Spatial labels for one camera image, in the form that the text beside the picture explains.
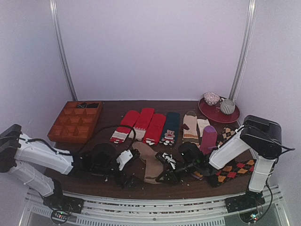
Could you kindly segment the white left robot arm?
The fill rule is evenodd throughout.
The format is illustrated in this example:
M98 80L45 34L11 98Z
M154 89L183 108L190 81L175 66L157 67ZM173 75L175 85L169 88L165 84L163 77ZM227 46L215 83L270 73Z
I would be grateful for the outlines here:
M54 148L44 139L30 138L21 129L20 125L14 124L1 133L0 171L15 175L57 209L63 209L68 204L61 184L36 170L35 165L67 176L113 177L122 188L133 180L123 171L129 162L140 156L132 145L119 155L116 155L115 148L108 143L96 144L87 154L75 154Z

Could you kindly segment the tan ribbed sock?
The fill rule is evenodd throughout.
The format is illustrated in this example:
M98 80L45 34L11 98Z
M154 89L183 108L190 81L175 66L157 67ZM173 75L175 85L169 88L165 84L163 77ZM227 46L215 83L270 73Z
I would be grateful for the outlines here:
M155 157L157 152L143 142L134 142L132 147L139 151L140 159L145 162L143 181L148 184L159 184L156 179L163 172L163 164Z

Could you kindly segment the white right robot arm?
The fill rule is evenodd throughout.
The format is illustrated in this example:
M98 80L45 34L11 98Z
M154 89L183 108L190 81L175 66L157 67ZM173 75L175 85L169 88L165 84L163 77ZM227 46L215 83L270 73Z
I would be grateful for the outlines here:
M170 165L157 178L156 182L177 184L183 175L198 172L204 177L217 178L223 183L234 178L240 171L251 172L248 192L241 197L241 204L250 208L259 200L259 194L266 185L277 159L282 153L282 130L278 123L253 115L245 117L242 126L222 145L213 148L210 154L203 154L191 142L178 148L183 161L177 161L165 153L157 153L156 158ZM234 163L234 159L244 151L252 149L258 158L254 164Z

